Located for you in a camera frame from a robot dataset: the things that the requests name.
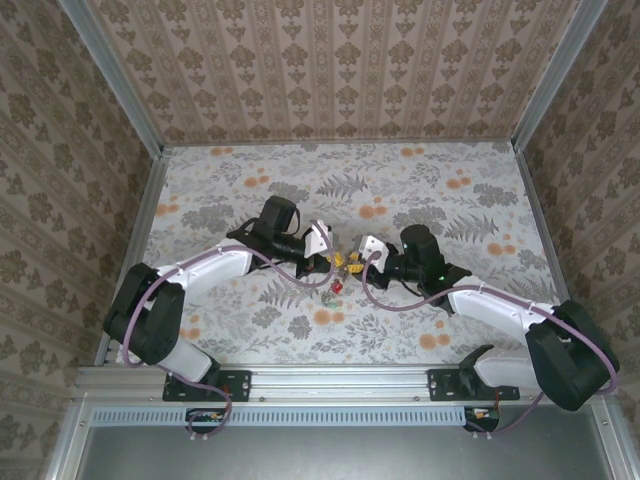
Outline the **aluminium frame post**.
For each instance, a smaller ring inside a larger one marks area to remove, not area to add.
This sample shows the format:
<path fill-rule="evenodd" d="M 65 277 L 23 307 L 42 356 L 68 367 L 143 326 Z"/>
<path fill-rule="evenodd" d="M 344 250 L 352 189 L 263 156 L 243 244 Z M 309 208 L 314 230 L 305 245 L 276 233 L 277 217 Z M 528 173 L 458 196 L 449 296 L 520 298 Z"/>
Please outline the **aluminium frame post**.
<path fill-rule="evenodd" d="M 516 153 L 523 152 L 531 140 L 607 2 L 608 0 L 580 1 L 512 135 Z"/>
<path fill-rule="evenodd" d="M 154 126 L 124 63 L 117 58 L 105 30 L 99 25 L 88 0 L 59 0 L 94 62 L 100 69 L 153 162 L 162 156 L 164 141 Z"/>

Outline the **grey metal panel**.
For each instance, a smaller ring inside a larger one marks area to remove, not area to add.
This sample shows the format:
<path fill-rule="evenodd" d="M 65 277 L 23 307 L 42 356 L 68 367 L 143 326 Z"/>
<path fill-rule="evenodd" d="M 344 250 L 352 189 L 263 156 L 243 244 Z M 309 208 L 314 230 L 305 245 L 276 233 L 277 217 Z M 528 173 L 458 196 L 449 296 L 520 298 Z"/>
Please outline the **grey metal panel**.
<path fill-rule="evenodd" d="M 98 428 L 78 480 L 613 480 L 590 426 L 473 438 L 434 427 Z"/>

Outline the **aluminium frame rail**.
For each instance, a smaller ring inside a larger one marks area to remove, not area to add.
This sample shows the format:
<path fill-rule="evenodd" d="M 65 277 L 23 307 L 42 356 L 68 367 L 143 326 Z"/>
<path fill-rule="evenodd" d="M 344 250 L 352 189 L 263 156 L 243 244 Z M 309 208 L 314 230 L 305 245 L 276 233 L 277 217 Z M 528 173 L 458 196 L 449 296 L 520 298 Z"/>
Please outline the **aluminium frame rail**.
<path fill-rule="evenodd" d="M 162 146 L 162 151 L 175 148 L 196 148 L 196 147 L 262 147 L 262 146 L 310 146 L 310 145 L 364 145 L 364 144 L 383 144 L 383 145 L 418 145 L 418 144 L 455 144 L 461 143 L 466 145 L 478 143 L 508 143 L 512 145 L 512 139 L 508 137 L 496 138 L 394 138 L 394 139 L 307 139 L 307 140 L 266 140 L 266 141 L 222 141 L 222 142 L 201 142 L 201 143 L 166 143 Z"/>
<path fill-rule="evenodd" d="M 536 228 L 539 233 L 541 243 L 544 249 L 551 277 L 555 286 L 555 291 L 560 301 L 566 301 L 571 298 L 569 289 L 566 285 L 564 275 L 560 266 L 560 262 L 552 241 L 549 228 L 547 226 L 544 212 L 537 195 L 535 185 L 528 169 L 526 159 L 522 150 L 514 148 L 516 163 L 518 165 L 522 180 L 524 183 L 525 191 L 531 205 L 531 210 L 536 223 Z"/>
<path fill-rule="evenodd" d="M 640 480 L 640 458 L 620 406 L 598 397 L 592 411 L 613 480 Z"/>
<path fill-rule="evenodd" d="M 93 407 L 73 399 L 60 427 L 45 480 L 76 480 L 90 432 Z"/>
<path fill-rule="evenodd" d="M 309 365 L 250 366 L 249 402 L 272 405 L 427 404 L 427 371 L 442 365 Z M 154 367 L 122 365 L 79 370 L 75 396 L 86 400 L 159 402 L 166 374 Z"/>
<path fill-rule="evenodd" d="M 144 257 L 155 211 L 160 194 L 164 187 L 169 158 L 170 151 L 165 149 L 161 153 L 160 157 L 154 160 L 151 164 L 141 204 L 131 232 L 123 265 L 116 283 L 116 288 L 114 290 L 113 299 L 116 298 L 128 270 L 135 264 L 139 263 Z"/>

